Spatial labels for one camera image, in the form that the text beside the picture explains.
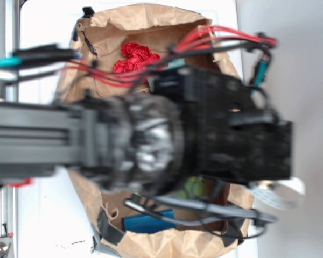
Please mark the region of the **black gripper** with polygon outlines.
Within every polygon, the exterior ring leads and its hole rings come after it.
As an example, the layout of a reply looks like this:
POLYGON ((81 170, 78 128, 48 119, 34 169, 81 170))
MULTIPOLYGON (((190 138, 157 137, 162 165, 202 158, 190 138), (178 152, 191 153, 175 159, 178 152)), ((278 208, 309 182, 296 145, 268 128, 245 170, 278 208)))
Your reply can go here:
POLYGON ((180 113, 184 174, 242 185, 291 177, 292 124, 256 106, 253 90, 233 76, 193 66, 157 73, 154 94, 180 113))

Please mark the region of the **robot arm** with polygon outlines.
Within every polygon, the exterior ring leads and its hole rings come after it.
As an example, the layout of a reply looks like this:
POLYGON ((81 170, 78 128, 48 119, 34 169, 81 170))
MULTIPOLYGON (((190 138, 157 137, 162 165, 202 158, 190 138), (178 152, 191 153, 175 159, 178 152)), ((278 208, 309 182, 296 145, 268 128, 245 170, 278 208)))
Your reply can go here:
POLYGON ((0 102, 0 184, 56 166, 106 191, 158 196, 192 176, 248 185, 291 176, 292 125, 254 87, 192 66, 155 74, 151 94, 61 105, 0 102))

